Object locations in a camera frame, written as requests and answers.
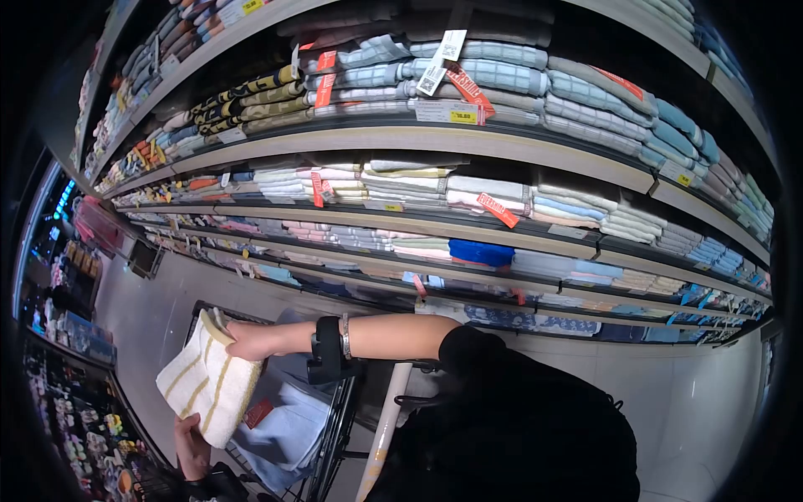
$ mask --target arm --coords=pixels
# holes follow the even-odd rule
[[[367,359],[439,359],[446,335],[461,324],[444,316],[389,314],[349,319],[349,344],[354,357]],[[315,323],[265,326],[230,322],[235,343],[226,350],[235,357],[258,361],[273,354],[310,353]],[[340,322],[343,332],[343,321]]]

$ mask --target tiled floor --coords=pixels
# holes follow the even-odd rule
[[[123,391],[165,455],[175,458],[173,413],[155,378],[178,351],[196,300],[275,319],[286,307],[300,313],[340,313],[342,304],[168,254],[155,280],[104,264],[97,322],[112,331]],[[353,313],[367,312],[349,307]],[[644,502],[702,502],[721,485],[739,452],[758,397],[758,333],[728,349],[664,347],[506,336],[509,347],[593,383],[624,401],[622,412],[638,441]],[[349,449],[367,451],[372,434],[359,426]],[[213,458],[228,459],[218,451]],[[364,461],[346,459],[328,500],[354,499]]]

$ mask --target bangle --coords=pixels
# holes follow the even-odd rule
[[[346,361],[351,359],[351,344],[349,343],[349,315],[343,314],[343,333],[340,335],[343,340],[343,357]]]

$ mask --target yellow patterned towel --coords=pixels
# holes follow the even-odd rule
[[[261,361],[226,353],[232,341],[201,310],[190,341],[156,377],[156,387],[179,417],[201,414],[198,429],[216,448],[229,443],[262,369]]]

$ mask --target qr code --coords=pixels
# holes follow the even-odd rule
[[[422,79],[419,86],[421,86],[421,89],[424,91],[432,92],[432,89],[435,87],[435,81],[430,79]]]

